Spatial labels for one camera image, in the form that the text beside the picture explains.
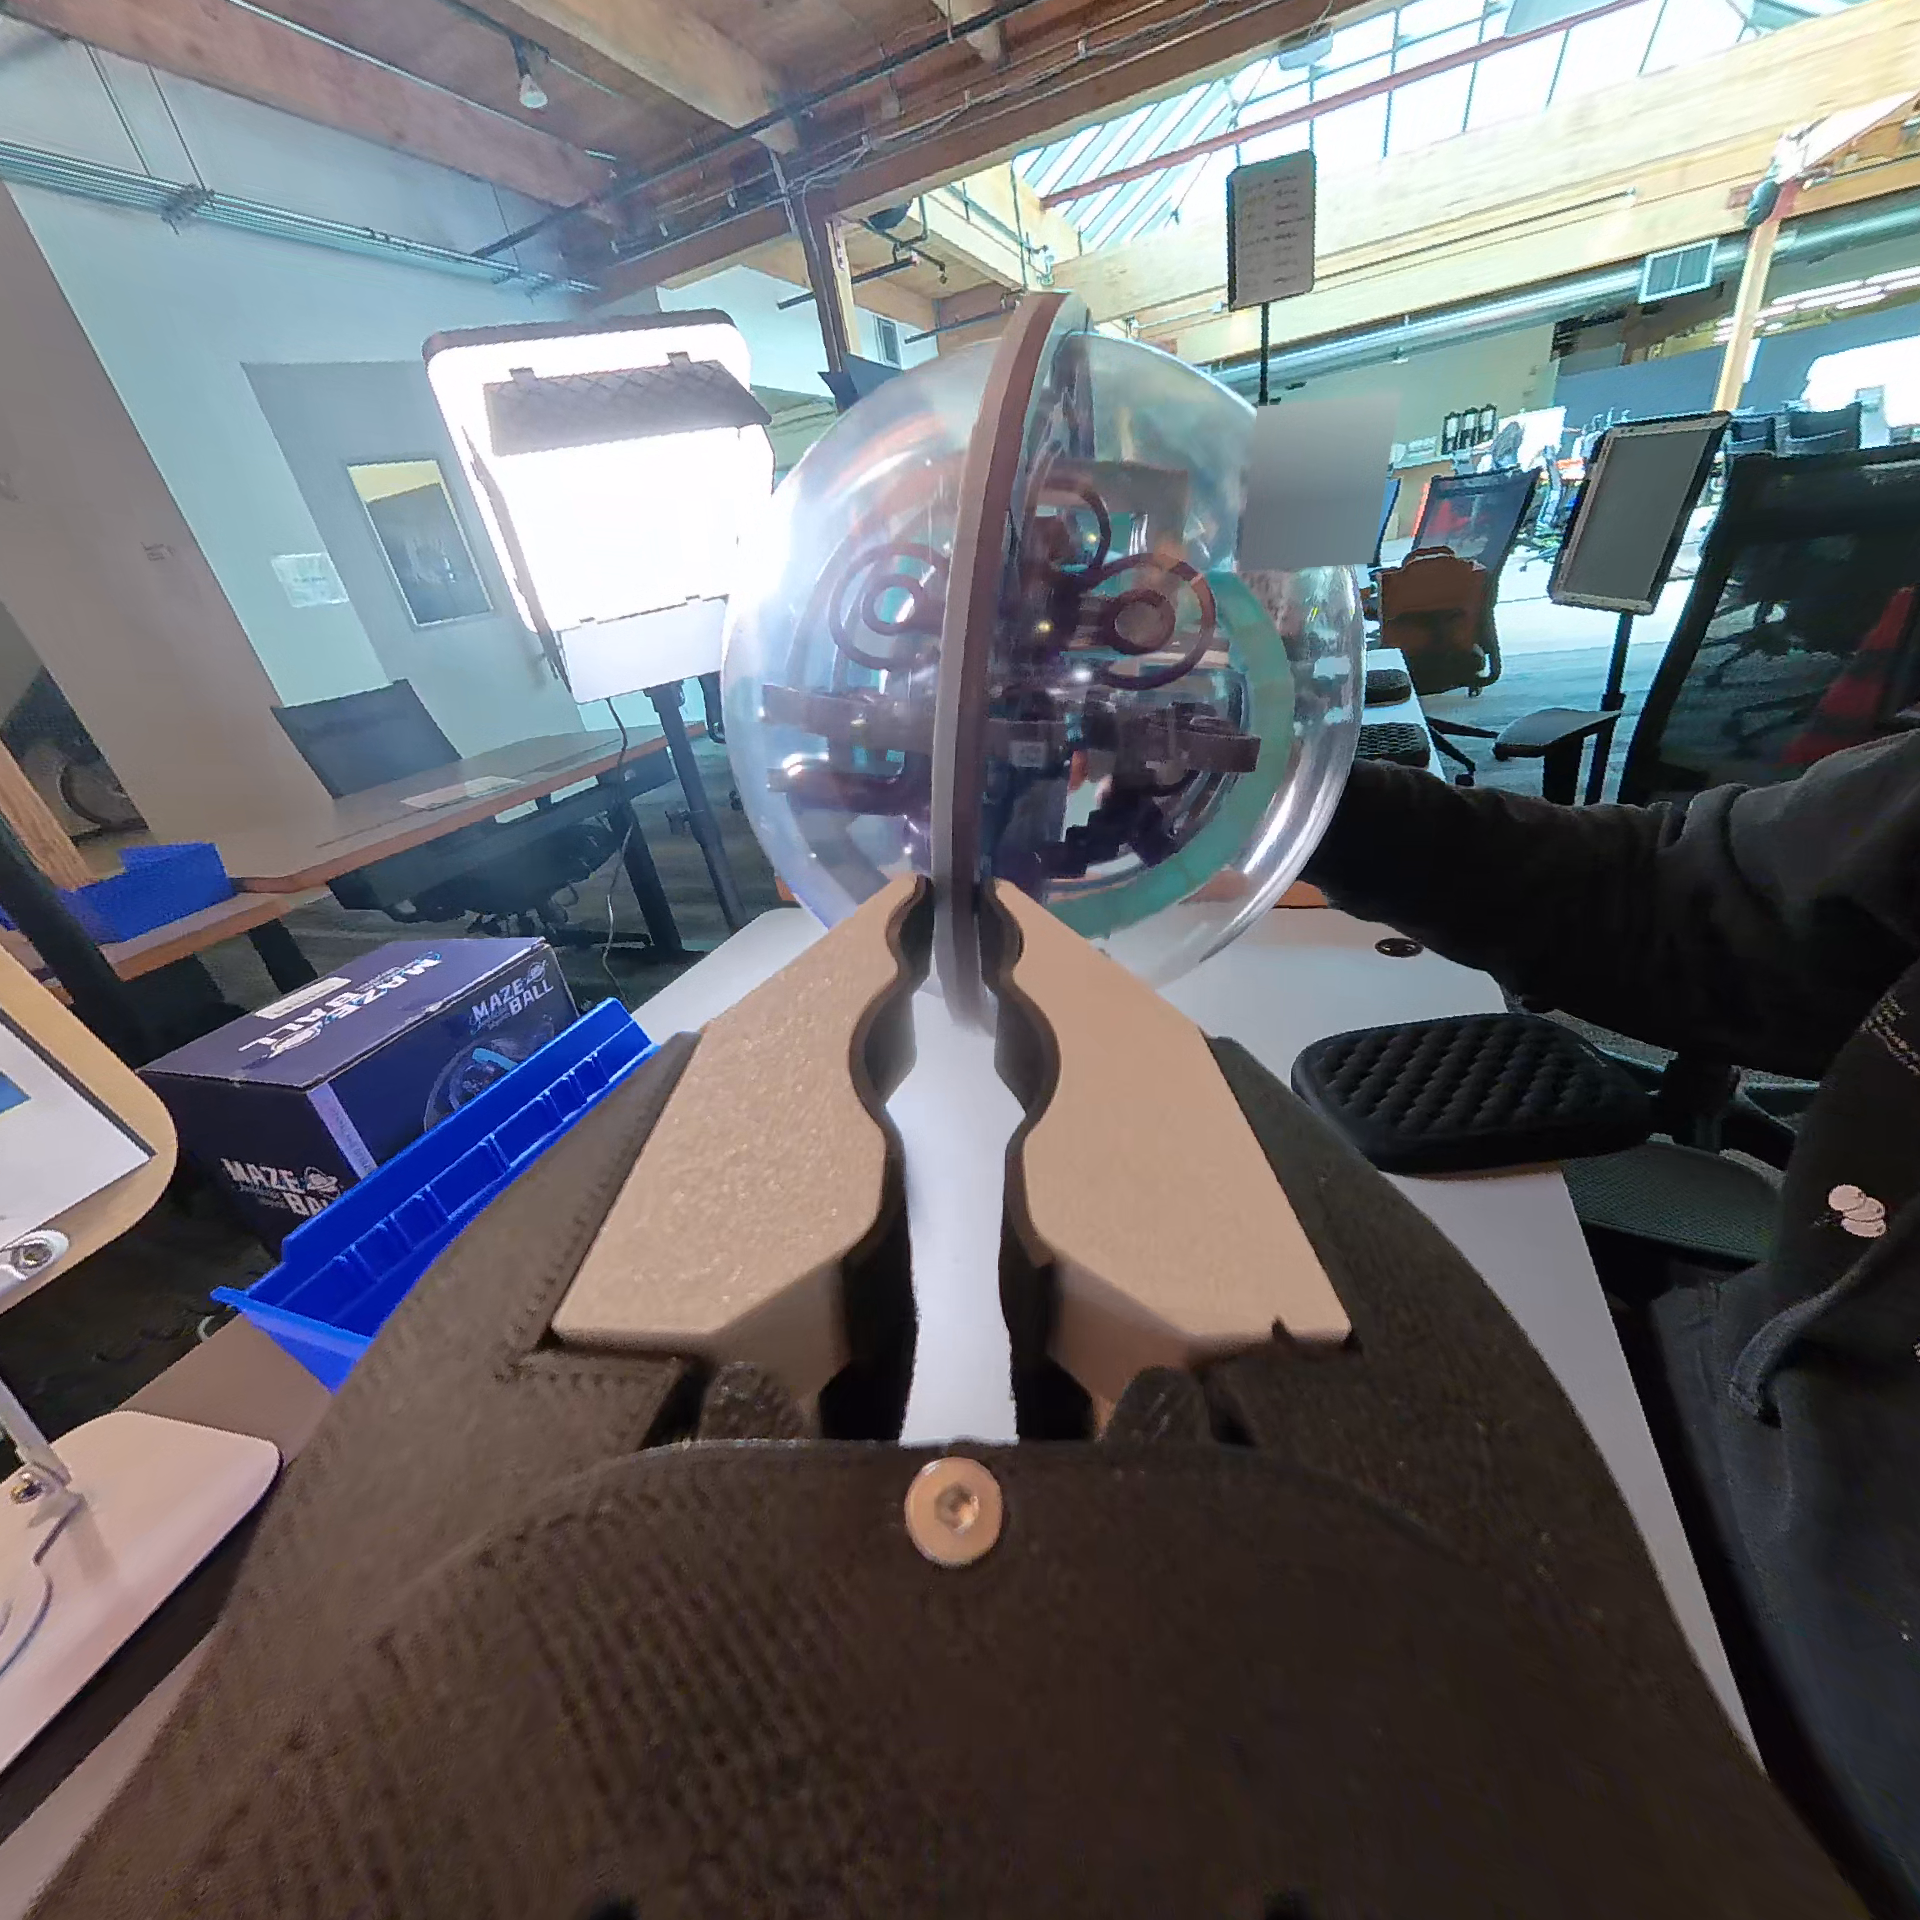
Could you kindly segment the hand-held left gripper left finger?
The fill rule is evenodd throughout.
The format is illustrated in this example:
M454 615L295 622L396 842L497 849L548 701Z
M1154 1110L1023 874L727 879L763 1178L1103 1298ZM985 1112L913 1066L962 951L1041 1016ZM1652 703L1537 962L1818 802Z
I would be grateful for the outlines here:
M702 1029L551 1320L562 1347L748 1361L828 1433L900 1433L919 1314L889 1096L929 947L929 879L889 879Z

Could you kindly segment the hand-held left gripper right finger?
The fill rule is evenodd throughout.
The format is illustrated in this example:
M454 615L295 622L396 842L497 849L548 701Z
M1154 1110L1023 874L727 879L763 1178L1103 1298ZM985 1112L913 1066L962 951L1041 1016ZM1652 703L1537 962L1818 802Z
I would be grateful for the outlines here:
M999 1306L1020 1433L1091 1433L1132 1381L1353 1320L1209 1034L1006 883L980 890L1006 1145Z

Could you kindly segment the clear plastic maze ball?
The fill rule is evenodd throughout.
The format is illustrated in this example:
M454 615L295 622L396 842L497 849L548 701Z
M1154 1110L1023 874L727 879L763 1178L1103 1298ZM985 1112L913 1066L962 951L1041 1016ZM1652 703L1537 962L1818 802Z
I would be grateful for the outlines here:
M1162 987L1303 874L1359 731L1359 576L1279 411L1028 295L772 494L727 613L735 790L834 925L929 878L942 990L1021 890Z

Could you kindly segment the person's right forearm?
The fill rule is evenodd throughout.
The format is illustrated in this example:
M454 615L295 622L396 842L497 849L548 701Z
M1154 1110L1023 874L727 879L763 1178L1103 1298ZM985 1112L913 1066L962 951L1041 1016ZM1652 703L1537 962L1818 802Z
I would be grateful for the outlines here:
M1918 735L1785 783L1566 806L1365 760L1306 878L1527 1001L1645 1043L1915 1078Z

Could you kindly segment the dark maze ball box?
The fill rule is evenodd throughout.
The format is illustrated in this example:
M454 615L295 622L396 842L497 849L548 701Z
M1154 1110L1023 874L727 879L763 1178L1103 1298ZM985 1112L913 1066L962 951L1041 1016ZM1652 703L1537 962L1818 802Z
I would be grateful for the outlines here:
M361 953L143 1069L182 1157L274 1254L581 1016L541 939Z

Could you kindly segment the blue plastic bin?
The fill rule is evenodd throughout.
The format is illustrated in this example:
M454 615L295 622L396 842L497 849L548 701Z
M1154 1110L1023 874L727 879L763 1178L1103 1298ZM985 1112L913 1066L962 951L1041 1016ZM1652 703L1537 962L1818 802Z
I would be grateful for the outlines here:
M628 1008L594 1006L293 1229L269 1273L213 1301L341 1387L426 1267L657 1048Z

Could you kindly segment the person's padded office chair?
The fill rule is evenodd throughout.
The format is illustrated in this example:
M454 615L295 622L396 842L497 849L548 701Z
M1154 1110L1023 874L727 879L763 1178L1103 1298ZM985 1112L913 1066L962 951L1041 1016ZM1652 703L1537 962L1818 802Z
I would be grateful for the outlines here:
M1453 1014L1316 1040L1289 1083L1383 1173L1559 1168L1591 1233L1715 1263L1769 1249L1791 1127L1724 1059L1654 1065L1543 1014Z

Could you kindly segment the wooden top office desk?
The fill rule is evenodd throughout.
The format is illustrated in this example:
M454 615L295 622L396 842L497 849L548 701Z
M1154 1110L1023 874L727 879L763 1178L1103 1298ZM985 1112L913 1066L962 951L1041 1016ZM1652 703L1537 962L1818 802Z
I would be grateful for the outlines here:
M691 746L702 734L694 727L682 735L537 735L346 800L323 797L297 819L257 823L217 835L231 879L231 893L220 902L170 911L155 927L109 944L95 942L73 911L62 909L51 929L52 947L42 946L36 927L5 929L5 946L70 987L84 966L133 979L244 939L274 990L295 991L317 971L286 920L331 881L388 865L404 865L407 879L446 881L477 857L477 848L450 848L449 839L482 823L502 823L498 845L490 848L501 857L537 832L615 817L650 937L639 953L678 954L682 931L633 805L638 794L671 783L691 809L707 800Z

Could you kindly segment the brown office chair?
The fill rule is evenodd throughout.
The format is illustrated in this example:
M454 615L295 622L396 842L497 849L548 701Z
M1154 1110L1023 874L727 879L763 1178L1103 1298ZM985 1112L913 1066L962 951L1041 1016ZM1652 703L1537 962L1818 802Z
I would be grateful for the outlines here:
M1378 573L1381 645L1401 654L1413 689L1473 697L1501 677L1497 638L1499 570L1452 546L1413 546Z

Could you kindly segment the small blue bin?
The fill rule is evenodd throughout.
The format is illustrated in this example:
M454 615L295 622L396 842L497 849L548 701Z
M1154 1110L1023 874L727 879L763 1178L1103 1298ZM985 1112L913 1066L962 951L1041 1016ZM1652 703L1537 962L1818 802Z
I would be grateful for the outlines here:
M54 893L91 942L109 946L221 904L236 886L213 842L163 842L125 848L116 872Z

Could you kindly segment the instruction board on wooden stand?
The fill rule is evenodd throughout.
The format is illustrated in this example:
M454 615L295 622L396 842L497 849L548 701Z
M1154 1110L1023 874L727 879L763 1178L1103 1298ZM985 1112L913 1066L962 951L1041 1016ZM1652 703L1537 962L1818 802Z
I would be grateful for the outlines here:
M3 1306L130 1231L177 1173L155 1093L3 957ZM281 1474L268 1438L114 1410L51 1438L11 1385L3 1493L3 1766L17 1763Z

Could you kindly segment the black framed standing board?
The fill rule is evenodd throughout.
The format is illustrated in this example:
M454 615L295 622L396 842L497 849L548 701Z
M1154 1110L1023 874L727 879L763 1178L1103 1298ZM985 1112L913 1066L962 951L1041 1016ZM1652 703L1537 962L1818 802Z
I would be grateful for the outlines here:
M1591 742L1578 793L1585 802L1599 800L1625 705L1635 624L1660 605L1731 421L1731 414L1711 411L1620 423L1595 443L1547 585L1559 608L1615 616L1598 715L1581 731L1559 735L1543 760L1551 786L1563 786L1567 797Z

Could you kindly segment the orange traffic cone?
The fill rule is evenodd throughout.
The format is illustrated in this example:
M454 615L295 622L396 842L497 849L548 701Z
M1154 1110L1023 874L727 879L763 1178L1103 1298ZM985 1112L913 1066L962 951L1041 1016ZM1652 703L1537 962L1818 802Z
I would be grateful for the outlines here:
M1915 585L1899 586L1780 749L1794 773L1905 729L1915 703Z

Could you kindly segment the black mesh office chair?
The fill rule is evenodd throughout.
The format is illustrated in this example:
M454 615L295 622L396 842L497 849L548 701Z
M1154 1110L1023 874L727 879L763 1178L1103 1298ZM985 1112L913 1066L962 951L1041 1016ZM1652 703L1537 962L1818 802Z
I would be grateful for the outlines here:
M1615 797L1801 776L1780 749L1905 585L1918 618L1913 443L1735 459Z

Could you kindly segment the black pole stand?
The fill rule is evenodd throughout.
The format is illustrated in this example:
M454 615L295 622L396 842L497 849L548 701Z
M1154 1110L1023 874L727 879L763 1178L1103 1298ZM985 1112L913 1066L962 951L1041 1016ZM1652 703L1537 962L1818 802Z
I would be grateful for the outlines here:
M1315 210L1309 151L1243 161L1227 178L1227 309L1258 312L1260 409L1268 403L1270 306L1315 287Z

